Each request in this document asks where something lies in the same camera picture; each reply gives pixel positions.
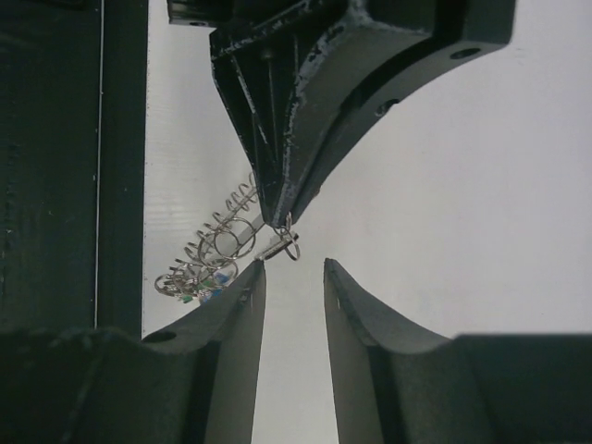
screw hole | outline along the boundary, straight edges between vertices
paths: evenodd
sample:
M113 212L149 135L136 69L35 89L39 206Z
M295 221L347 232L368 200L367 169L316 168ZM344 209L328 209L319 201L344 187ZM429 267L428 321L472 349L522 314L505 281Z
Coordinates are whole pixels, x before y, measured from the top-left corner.
M466 49L462 49L461 51L457 51L456 53L452 54L450 56L450 58L452 60L460 60L461 58L474 56L479 51L481 51L481 48L466 48Z
M158 342L167 342L177 337L177 333L172 331L155 331L142 340L148 344L156 344Z
M383 117L387 114L387 112L390 110L390 108L393 105L396 105L397 103L399 103L401 100L399 99L390 99L388 101L386 101L384 104L382 104L381 106L378 107L378 109L376 110L375 114L378 117Z

